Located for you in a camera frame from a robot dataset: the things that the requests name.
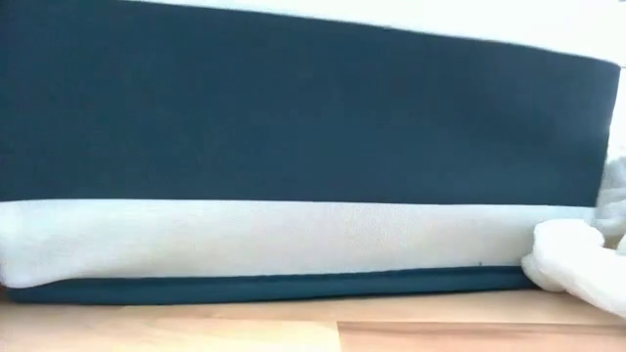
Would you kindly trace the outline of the white cloth garment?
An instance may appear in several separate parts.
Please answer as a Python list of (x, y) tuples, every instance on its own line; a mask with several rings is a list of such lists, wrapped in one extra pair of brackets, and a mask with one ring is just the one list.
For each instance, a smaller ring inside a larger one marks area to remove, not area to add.
[(528, 279), (626, 320), (626, 155), (607, 164), (591, 222), (545, 221), (533, 240), (521, 260)]

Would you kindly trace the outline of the blue and white striped fabric bin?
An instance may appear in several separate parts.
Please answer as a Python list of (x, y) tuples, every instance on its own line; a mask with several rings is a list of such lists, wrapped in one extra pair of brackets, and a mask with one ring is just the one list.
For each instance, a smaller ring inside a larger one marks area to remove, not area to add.
[(0, 0), (22, 303), (526, 289), (607, 174), (617, 0)]

